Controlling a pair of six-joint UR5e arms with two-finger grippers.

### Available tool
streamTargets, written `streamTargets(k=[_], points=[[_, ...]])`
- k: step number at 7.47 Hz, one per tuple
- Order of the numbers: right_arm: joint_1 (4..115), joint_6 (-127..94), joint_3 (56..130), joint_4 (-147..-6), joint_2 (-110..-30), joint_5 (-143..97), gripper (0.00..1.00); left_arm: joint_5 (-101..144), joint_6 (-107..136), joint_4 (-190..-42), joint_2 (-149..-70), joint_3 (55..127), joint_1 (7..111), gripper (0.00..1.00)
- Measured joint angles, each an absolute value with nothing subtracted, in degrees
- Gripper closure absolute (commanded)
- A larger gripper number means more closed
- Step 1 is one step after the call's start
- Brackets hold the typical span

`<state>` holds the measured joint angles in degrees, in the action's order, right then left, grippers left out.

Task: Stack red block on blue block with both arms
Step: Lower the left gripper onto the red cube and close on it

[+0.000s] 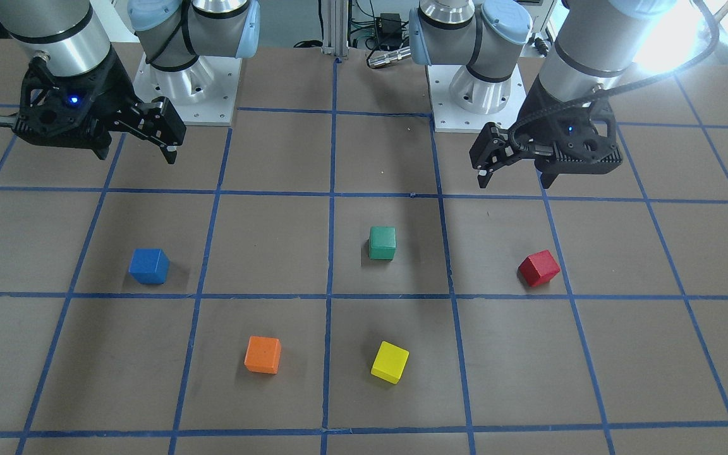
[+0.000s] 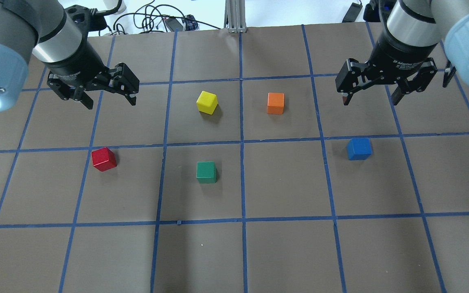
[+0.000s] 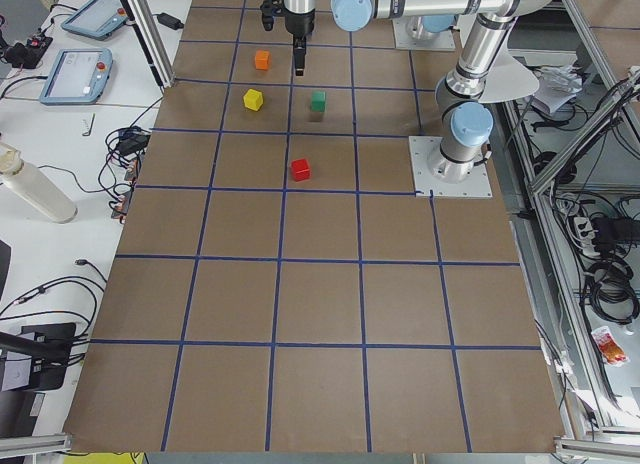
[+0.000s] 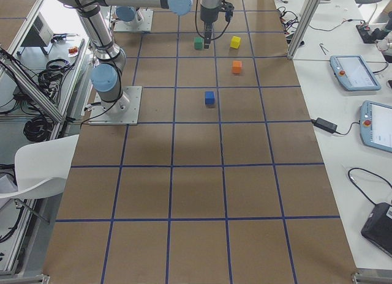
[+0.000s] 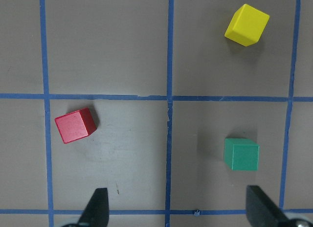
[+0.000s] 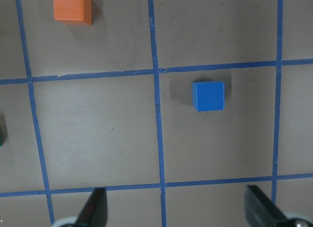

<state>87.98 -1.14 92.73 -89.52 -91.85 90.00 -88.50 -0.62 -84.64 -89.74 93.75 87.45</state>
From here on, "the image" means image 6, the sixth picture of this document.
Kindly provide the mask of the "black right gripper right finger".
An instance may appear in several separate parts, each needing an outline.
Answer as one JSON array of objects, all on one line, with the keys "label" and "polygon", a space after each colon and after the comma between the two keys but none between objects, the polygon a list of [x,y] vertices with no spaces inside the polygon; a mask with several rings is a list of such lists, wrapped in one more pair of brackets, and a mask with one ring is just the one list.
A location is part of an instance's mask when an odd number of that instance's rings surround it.
[{"label": "black right gripper right finger", "polygon": [[250,227],[290,227],[283,212],[256,185],[247,185],[244,195],[245,217]]}]

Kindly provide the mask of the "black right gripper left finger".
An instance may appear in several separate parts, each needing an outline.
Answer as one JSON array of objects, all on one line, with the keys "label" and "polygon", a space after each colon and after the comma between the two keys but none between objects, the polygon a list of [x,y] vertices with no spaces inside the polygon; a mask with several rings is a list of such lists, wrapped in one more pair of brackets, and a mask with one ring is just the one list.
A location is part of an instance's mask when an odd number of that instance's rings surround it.
[{"label": "black right gripper left finger", "polygon": [[106,225],[108,220],[107,193],[105,188],[96,188],[80,212],[76,225]]}]

